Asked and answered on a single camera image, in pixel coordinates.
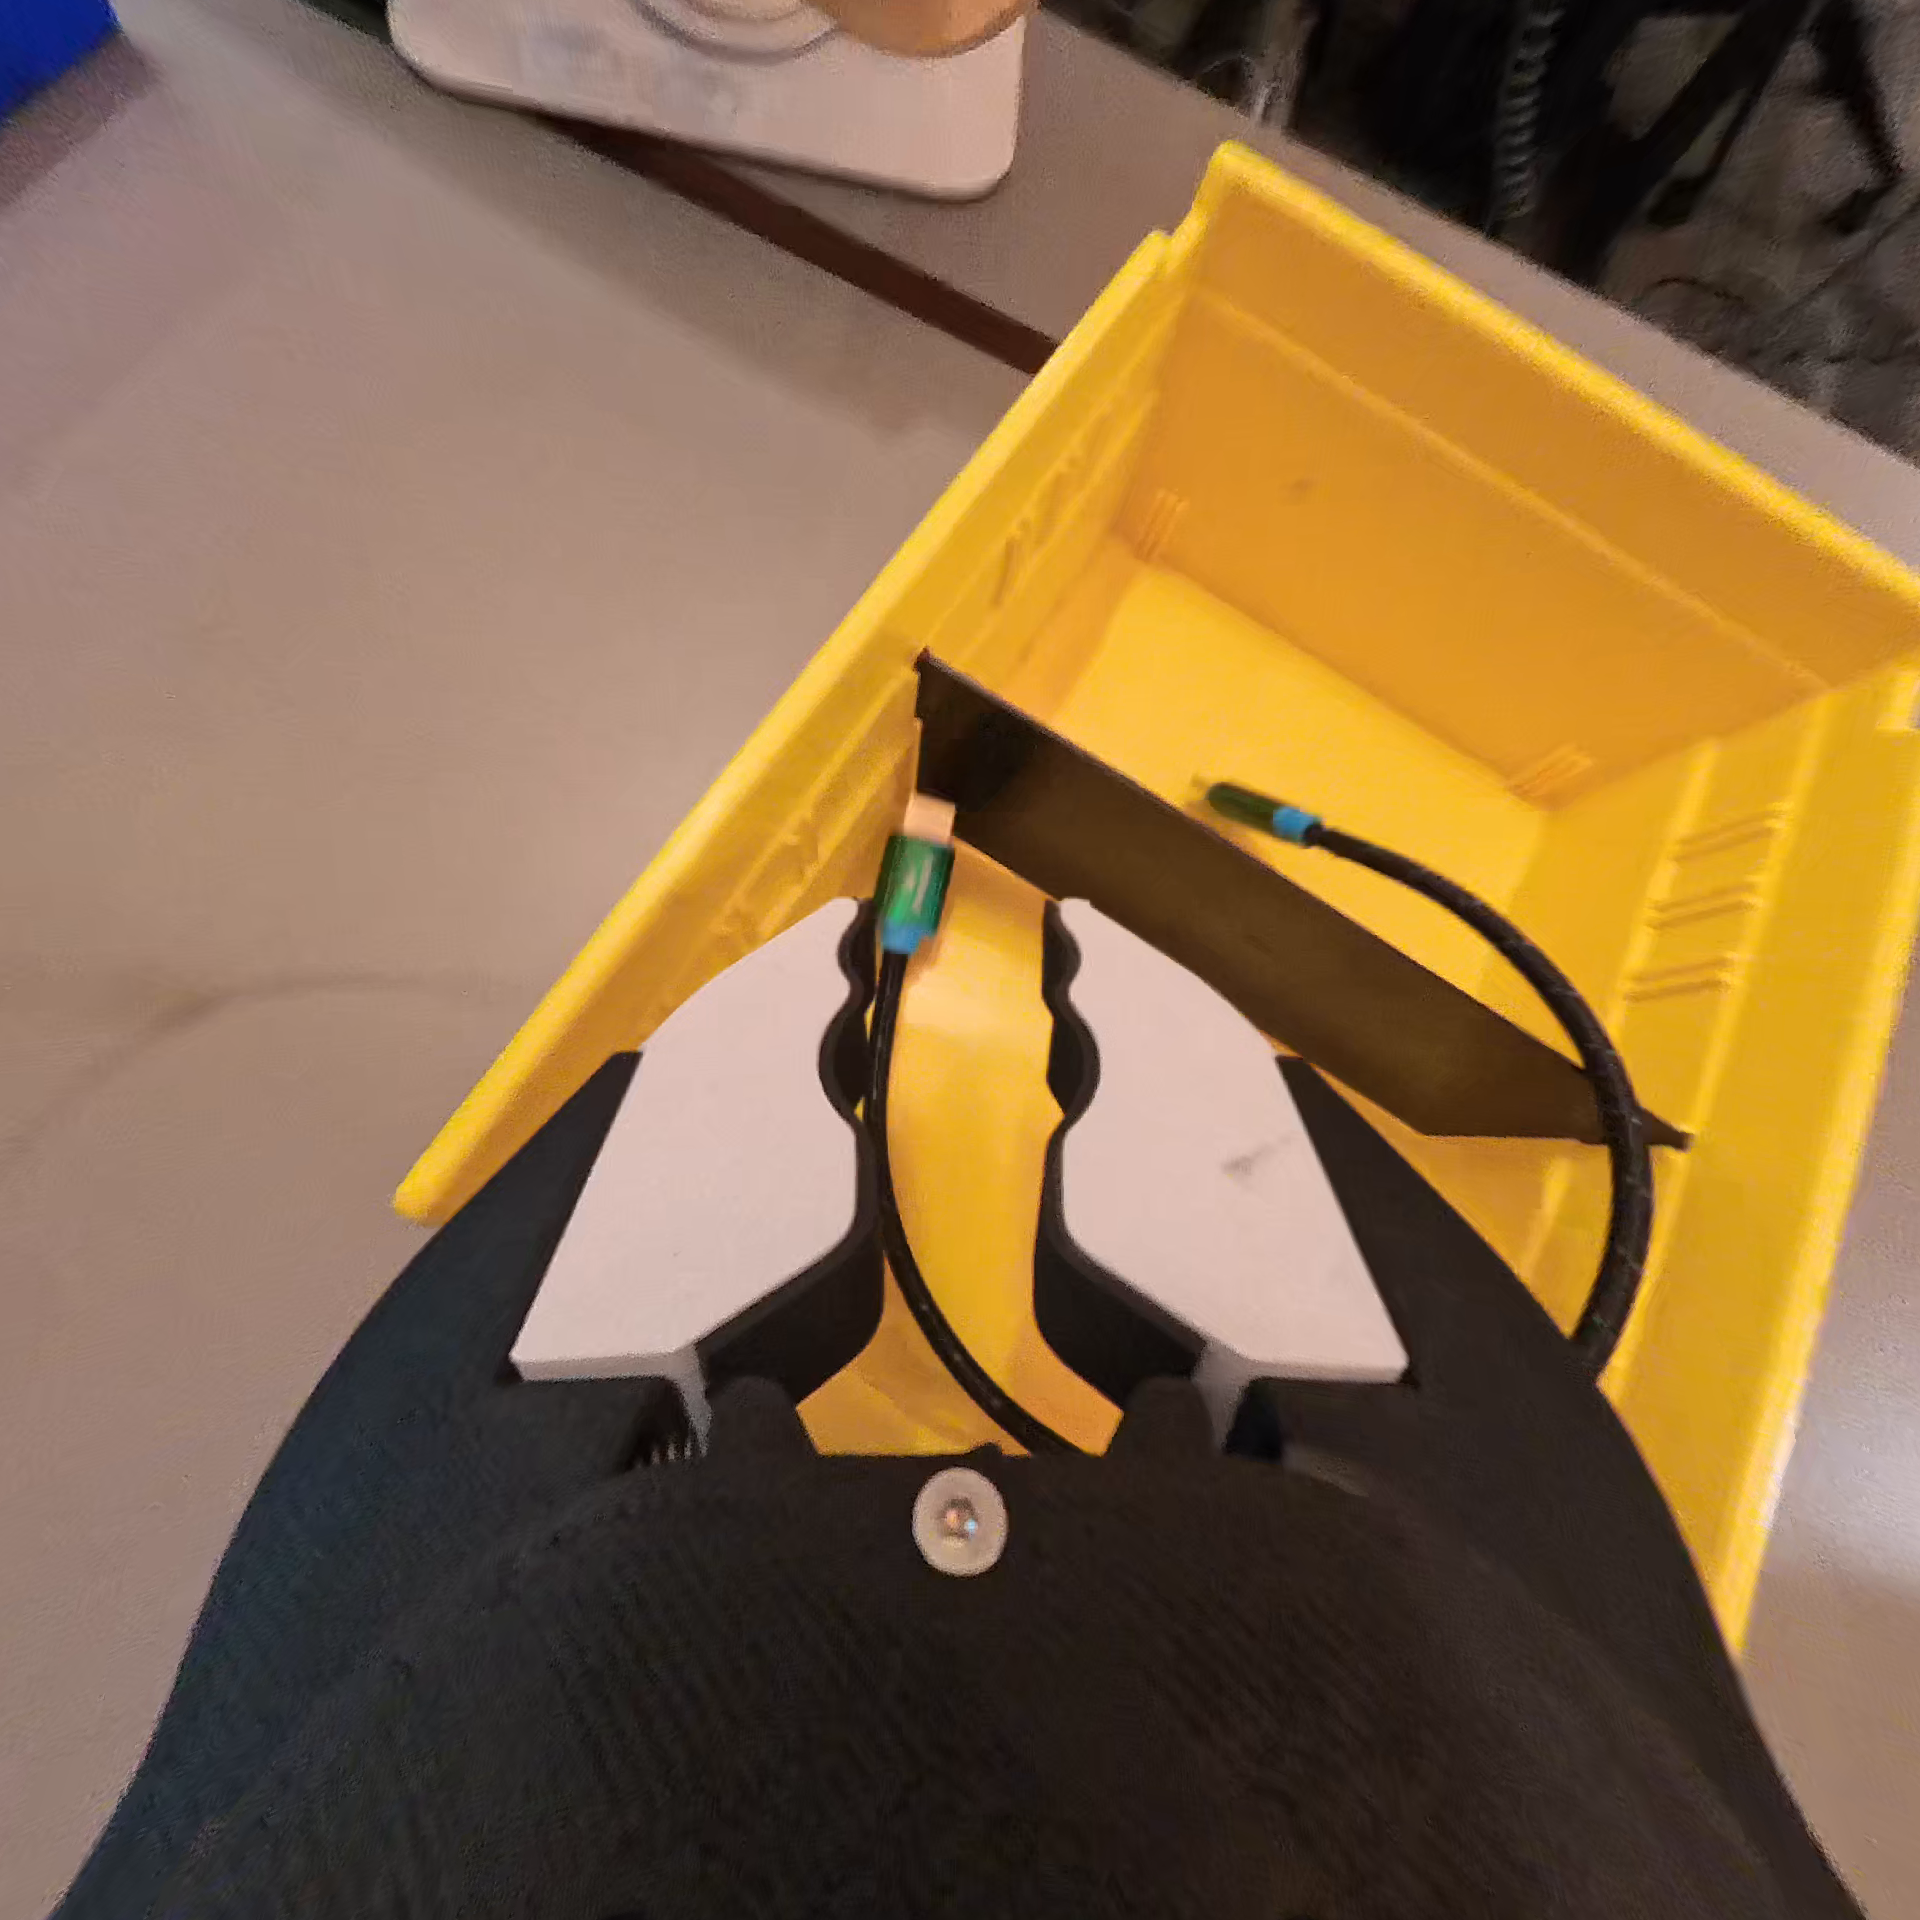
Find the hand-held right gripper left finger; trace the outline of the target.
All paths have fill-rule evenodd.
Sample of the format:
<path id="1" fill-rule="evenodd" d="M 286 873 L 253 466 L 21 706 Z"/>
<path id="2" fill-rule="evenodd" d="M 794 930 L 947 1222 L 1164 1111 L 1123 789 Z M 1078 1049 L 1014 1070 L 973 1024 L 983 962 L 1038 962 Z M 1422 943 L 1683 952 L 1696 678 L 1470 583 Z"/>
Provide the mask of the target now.
<path id="1" fill-rule="evenodd" d="M 832 898 L 661 1022 L 512 1344 L 520 1382 L 659 1382 L 706 1435 L 722 1387 L 803 1403 L 864 1353 L 870 1003 L 872 907 Z"/>

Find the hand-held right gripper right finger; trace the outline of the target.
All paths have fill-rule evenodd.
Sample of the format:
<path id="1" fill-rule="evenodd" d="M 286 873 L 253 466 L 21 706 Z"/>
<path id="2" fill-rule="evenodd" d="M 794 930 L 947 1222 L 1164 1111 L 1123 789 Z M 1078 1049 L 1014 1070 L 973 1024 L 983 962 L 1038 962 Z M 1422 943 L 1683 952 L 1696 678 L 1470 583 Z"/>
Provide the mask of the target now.
<path id="1" fill-rule="evenodd" d="M 1034 1305 L 1125 1409 L 1196 1387 L 1222 1442 L 1260 1383 L 1398 1386 L 1408 1350 L 1279 1057 L 1198 974 L 1091 901 L 1043 927 L 1046 1088 Z"/>

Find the yellow plastic bin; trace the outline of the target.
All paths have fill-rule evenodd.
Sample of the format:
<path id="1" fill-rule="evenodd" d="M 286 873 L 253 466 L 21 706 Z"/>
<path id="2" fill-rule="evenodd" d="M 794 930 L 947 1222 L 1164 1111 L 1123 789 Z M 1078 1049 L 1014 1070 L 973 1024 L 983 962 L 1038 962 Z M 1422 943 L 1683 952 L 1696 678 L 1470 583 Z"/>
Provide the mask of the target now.
<path id="1" fill-rule="evenodd" d="M 1739 1649 L 1916 936 L 1916 577 L 1238 146 L 1149 233 L 395 1192 L 440 1225 L 606 1057 L 864 891 L 930 651 L 1179 810 L 1463 881 L 1655 1118 L 1604 1391 Z"/>

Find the blue plastic bin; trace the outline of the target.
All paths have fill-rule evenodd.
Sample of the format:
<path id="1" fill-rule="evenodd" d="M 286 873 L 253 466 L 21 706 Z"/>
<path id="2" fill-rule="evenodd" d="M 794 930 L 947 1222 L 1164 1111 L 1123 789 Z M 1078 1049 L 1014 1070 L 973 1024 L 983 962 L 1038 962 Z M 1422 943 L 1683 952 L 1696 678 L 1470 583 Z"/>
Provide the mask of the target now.
<path id="1" fill-rule="evenodd" d="M 2 120 L 114 35 L 111 3 L 2 3 Z"/>

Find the grey desk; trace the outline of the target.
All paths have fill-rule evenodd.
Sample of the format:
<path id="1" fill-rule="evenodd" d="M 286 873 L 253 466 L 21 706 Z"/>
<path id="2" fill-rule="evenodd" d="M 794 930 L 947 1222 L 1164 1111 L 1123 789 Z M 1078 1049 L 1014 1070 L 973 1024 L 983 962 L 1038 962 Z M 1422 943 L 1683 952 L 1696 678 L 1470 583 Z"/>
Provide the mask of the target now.
<path id="1" fill-rule="evenodd" d="M 1852 1915 L 1604 1391 L 1690 1137 L 1507 910 L 1260 784 L 1178 810 L 1598 1099 L 1424 1137 L 1263 1035 L 1403 1383 L 1219 1442 L 1053 1359 L 1059 901 L 918 786 L 915 665 L 821 903 L 878 1334 L 706 1435 L 518 1379 L 659 1024 L 399 1183 L 1064 336 L 1014 389 L 288 26 L 317 86 L 162 7 L 6 133 L 4 1915 Z"/>

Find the black bin divider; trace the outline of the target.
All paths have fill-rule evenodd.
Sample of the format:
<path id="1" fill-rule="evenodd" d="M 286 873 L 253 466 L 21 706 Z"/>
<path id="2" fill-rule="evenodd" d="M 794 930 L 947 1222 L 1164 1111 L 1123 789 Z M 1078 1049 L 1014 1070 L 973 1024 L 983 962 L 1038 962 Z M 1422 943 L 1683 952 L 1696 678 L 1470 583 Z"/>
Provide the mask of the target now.
<path id="1" fill-rule="evenodd" d="M 1424 1137 L 1599 1144 L 1563 1051 L 938 656 L 915 671 L 918 789 L 965 847 L 1092 903 Z"/>

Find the white stand base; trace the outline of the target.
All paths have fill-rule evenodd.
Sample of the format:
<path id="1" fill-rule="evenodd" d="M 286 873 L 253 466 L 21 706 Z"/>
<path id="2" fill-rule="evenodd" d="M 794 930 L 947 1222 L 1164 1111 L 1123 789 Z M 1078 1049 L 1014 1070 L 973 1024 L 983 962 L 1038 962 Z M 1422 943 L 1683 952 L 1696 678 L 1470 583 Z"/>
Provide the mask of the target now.
<path id="1" fill-rule="evenodd" d="M 1013 169 L 1026 21 L 906 61 L 814 5 L 386 5 L 399 57 L 467 102 L 952 203 Z"/>

